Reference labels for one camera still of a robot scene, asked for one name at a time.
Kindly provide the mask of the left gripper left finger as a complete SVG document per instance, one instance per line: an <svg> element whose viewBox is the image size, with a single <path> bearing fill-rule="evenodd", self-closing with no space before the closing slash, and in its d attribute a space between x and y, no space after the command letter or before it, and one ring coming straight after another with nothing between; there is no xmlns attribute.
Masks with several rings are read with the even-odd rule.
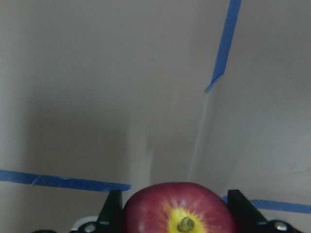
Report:
<svg viewBox="0 0 311 233"><path fill-rule="evenodd" d="M97 221L97 233L120 233L122 229L122 192L111 191Z"/></svg>

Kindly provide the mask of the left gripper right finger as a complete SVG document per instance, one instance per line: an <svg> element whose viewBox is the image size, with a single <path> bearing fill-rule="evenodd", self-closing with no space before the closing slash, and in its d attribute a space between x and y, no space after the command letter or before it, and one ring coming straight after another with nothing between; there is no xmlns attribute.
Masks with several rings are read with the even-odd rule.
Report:
<svg viewBox="0 0 311 233"><path fill-rule="evenodd" d="M263 233L268 223L261 212L238 189L228 190L227 205L242 233Z"/></svg>

